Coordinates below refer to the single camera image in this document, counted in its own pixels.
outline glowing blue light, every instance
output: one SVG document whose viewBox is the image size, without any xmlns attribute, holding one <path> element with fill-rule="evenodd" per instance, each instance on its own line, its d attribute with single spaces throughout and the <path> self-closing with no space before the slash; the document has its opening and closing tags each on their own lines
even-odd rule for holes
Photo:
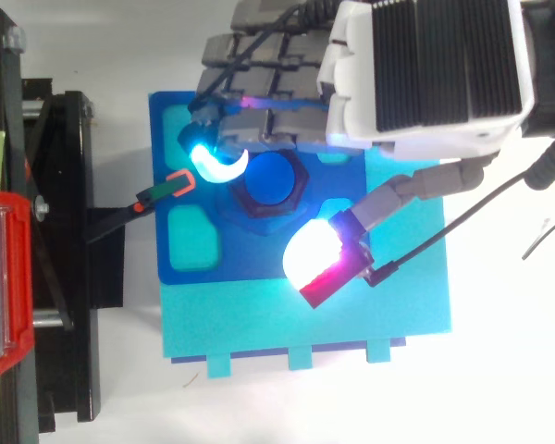
<svg viewBox="0 0 555 444">
<path fill-rule="evenodd" d="M 292 237 L 284 252 L 284 272 L 301 290 L 341 258 L 343 244 L 325 219 L 312 219 Z"/>
<path fill-rule="evenodd" d="M 225 183 L 236 179 L 249 165 L 249 152 L 244 151 L 234 164 L 224 165 L 213 157 L 205 145 L 197 144 L 193 147 L 190 159 L 203 180 L 212 183 Z"/>
</svg>

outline blue puzzle board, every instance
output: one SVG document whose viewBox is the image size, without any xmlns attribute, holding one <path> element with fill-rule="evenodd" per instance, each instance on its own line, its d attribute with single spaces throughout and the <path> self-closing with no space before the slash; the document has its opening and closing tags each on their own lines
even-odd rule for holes
<svg viewBox="0 0 555 444">
<path fill-rule="evenodd" d="M 189 123 L 185 104 L 192 97 L 159 92 L 150 98 L 156 183 L 190 166 L 177 137 Z M 202 180 L 185 198 L 157 206 L 166 357 L 204 356 L 209 376 L 227 376 L 235 353 L 288 349 L 290 368 L 301 369 L 312 364 L 313 346 L 363 341 L 367 360 L 382 362 L 389 359 L 391 338 L 450 330 L 443 241 L 376 289 L 355 279 L 316 310 L 291 287 L 281 259 L 301 225 L 348 207 L 392 176 L 428 166 L 393 162 L 376 150 L 344 164 L 325 164 L 314 154 L 301 157 L 311 183 L 292 216 L 246 220 L 226 186 Z M 192 220 L 180 216 L 185 209 Z M 400 257 L 443 225 L 441 200 L 410 204 L 371 234 L 376 264 Z M 193 252 L 214 249 L 214 257 L 199 258 L 190 269 Z"/>
</svg>

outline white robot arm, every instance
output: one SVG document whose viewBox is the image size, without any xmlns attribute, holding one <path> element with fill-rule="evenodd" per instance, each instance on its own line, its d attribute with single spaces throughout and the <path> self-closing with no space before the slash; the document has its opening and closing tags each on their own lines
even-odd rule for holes
<svg viewBox="0 0 555 444">
<path fill-rule="evenodd" d="M 234 179 L 250 155 L 281 150 L 462 159 L 392 178 L 347 212 L 303 228 L 285 271 L 313 307 L 354 277 L 377 285 L 514 183 L 543 190 L 555 180 L 554 142 L 397 263 L 373 270 L 361 244 L 413 198 L 477 187 L 513 134 L 555 136 L 555 0 L 524 11 L 519 0 L 242 0 L 232 29 L 207 43 L 192 122 L 179 138 L 188 153 L 206 147 L 204 157 L 217 158 L 202 166 L 206 174 L 216 167 Z M 334 252 L 301 276 L 287 259 L 300 261 L 316 233 Z"/>
</svg>

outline white backdrop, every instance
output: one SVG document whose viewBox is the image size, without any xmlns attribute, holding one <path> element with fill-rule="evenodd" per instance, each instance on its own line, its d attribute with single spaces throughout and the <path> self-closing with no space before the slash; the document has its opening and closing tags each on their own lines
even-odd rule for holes
<svg viewBox="0 0 555 444">
<path fill-rule="evenodd" d="M 236 0 L 0 0 L 24 27 L 25 77 L 94 102 L 98 205 L 152 185 L 148 93 L 192 90 L 208 36 L 228 31 Z M 528 167 L 547 140 L 507 147 L 484 186 L 446 200 L 452 220 Z M 555 235 L 520 256 L 555 218 L 555 186 L 508 191 L 448 238 L 453 332 L 411 338 L 392 363 L 362 351 L 321 353 L 315 369 L 286 357 L 205 364 L 162 358 L 154 219 L 128 227 L 125 304 L 99 314 L 103 409 L 92 424 L 56 418 L 56 443 L 330 444 L 555 442 Z"/>
</svg>

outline red container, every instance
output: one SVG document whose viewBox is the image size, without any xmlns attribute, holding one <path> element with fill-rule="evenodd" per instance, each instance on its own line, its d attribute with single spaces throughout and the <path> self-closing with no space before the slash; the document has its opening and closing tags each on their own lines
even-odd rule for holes
<svg viewBox="0 0 555 444">
<path fill-rule="evenodd" d="M 0 192 L 0 375 L 33 345 L 31 204 Z"/>
</svg>

